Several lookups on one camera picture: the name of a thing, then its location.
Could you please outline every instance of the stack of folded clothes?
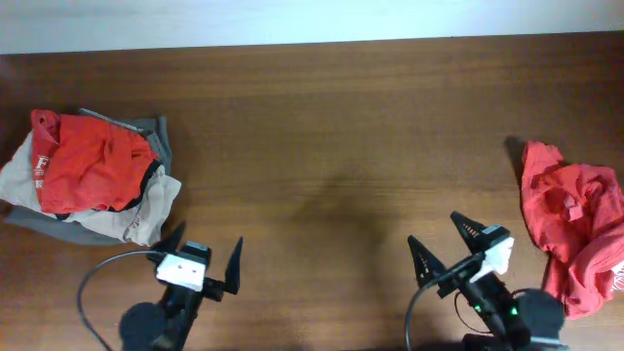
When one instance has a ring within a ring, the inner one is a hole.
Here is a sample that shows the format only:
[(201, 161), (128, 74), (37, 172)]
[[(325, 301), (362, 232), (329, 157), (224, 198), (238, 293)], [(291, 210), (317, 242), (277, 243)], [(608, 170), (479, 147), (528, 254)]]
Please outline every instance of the stack of folded clothes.
[(0, 171), (6, 222), (83, 245), (152, 245), (181, 184), (170, 177), (166, 118), (115, 121), (34, 110)]

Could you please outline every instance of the white cloth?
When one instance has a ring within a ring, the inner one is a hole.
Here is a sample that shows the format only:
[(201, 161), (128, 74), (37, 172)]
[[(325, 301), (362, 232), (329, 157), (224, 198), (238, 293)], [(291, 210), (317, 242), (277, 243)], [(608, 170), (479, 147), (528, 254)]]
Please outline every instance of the white cloth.
[[(16, 206), (41, 212), (32, 177), (32, 132), (19, 147), (13, 159), (0, 171), (0, 198)], [(160, 166), (147, 182), (140, 204), (122, 212), (83, 211), (71, 214), (65, 221), (76, 221), (91, 229), (124, 242), (152, 245), (160, 240), (160, 229), (169, 216), (181, 183), (165, 175)]]

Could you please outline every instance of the folded clothes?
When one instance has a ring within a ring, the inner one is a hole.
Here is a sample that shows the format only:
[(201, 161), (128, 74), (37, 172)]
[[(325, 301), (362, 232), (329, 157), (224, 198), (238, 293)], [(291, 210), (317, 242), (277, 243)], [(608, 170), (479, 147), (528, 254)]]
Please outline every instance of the folded clothes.
[(526, 227), (551, 254), (544, 290), (570, 319), (589, 316), (613, 298), (624, 261), (624, 195), (615, 171), (566, 166), (557, 147), (537, 141), (526, 143), (524, 164)]
[[(157, 121), (143, 119), (131, 120), (127, 121), (127, 123), (115, 122), (129, 130), (147, 136), (146, 139), (150, 146), (158, 144), (159, 146), (154, 148), (153, 151), (160, 159), (170, 160), (169, 164), (171, 164), (171, 148), (167, 139), (166, 121), (165, 117), (160, 117)], [(140, 128), (133, 130), (132, 124), (136, 124)], [(155, 126), (156, 130), (151, 130), (151, 126)], [(34, 212), (15, 208), (9, 214), (7, 222), (81, 245), (111, 244), (93, 236), (94, 232), (122, 241), (133, 241), (140, 245), (151, 245), (160, 238), (160, 227), (169, 215), (172, 201), (181, 186), (179, 181), (163, 175), (167, 173), (164, 167), (156, 170), (154, 175), (146, 182), (145, 190), (140, 195), (141, 201), (135, 207), (118, 213), (85, 211), (71, 214), (65, 221), (58, 221), (52, 214), (41, 214), (41, 208), (33, 186), (32, 164), (28, 162), (32, 150), (32, 137), (33, 133), (30, 133), (19, 147), (13, 160), (0, 172), (0, 198), (14, 205), (29, 208)], [(37, 228), (32, 227), (32, 222), (39, 223), (46, 220), (51, 223), (50, 226), (40, 225)], [(72, 223), (70, 221), (78, 221), (94, 230), (92, 231), (82, 225), (77, 225), (76, 222)], [(63, 226), (65, 226), (64, 232), (56, 230), (56, 228), (62, 228)]]
[(32, 167), (42, 212), (122, 211), (156, 154), (139, 134), (99, 118), (33, 110)]

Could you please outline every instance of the gray cable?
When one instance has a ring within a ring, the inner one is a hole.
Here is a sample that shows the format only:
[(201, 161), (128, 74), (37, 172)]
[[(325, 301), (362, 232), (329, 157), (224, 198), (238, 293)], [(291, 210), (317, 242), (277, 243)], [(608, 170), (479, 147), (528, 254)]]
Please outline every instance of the gray cable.
[(413, 312), (413, 308), (416, 305), (416, 302), (420, 299), (420, 297), (427, 291), (429, 290), (429, 288), (435, 286), (436, 284), (438, 284), (439, 280), (435, 279), (432, 280), (431, 282), (425, 284), (424, 287), (418, 289), (416, 291), (416, 293), (411, 297), (411, 300), (409, 301), (409, 306), (408, 306), (408, 312), (406, 313), (406, 325), (405, 325), (405, 329), (406, 329), (406, 346), (408, 348), (409, 351), (411, 351), (411, 344), (410, 344), (410, 324), (411, 324), (411, 313)]
[(94, 327), (91, 325), (91, 323), (87, 319), (87, 316), (85, 315), (85, 311), (84, 311), (84, 309), (82, 307), (82, 291), (87, 286), (87, 283), (89, 282), (89, 279), (91, 279), (91, 277), (94, 274), (96, 274), (96, 272), (98, 272), (101, 267), (103, 267), (107, 263), (110, 263), (110, 262), (112, 262), (112, 261), (114, 261), (114, 260), (116, 260), (118, 258), (128, 257), (128, 256), (131, 256), (131, 255), (137, 255), (137, 254), (158, 254), (160, 256), (165, 255), (165, 253), (161, 253), (161, 252), (154, 251), (154, 250), (138, 250), (138, 251), (133, 251), (133, 252), (121, 253), (121, 254), (114, 255), (111, 258), (105, 259), (104, 261), (100, 262), (97, 266), (92, 268), (89, 271), (89, 273), (87, 273), (85, 278), (83, 278), (82, 283), (80, 283), (80, 287), (78, 288), (78, 294), (76, 295), (76, 305), (78, 306), (78, 313), (80, 314), (80, 318), (82, 320), (82, 323), (85, 325), (85, 327), (87, 327), (87, 329), (91, 333), (92, 337), (95, 338), (102, 345), (104, 350), (106, 350), (106, 351), (112, 351), (112, 349), (110, 348), (110, 346), (108, 346), (106, 341), (104, 341), (104, 339), (98, 334), (98, 332), (94, 329)]

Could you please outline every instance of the crumpled red cloth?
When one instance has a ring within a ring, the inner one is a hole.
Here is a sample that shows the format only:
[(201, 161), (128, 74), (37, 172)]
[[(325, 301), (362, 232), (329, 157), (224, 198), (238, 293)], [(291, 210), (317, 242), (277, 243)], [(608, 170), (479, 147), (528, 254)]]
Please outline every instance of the crumpled red cloth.
[(90, 116), (33, 110), (32, 169), (41, 210), (121, 211), (158, 156), (139, 134)]
[(534, 243), (550, 253), (544, 290), (570, 319), (589, 316), (613, 298), (624, 260), (624, 196), (608, 167), (564, 164), (553, 145), (526, 143), (523, 212)]

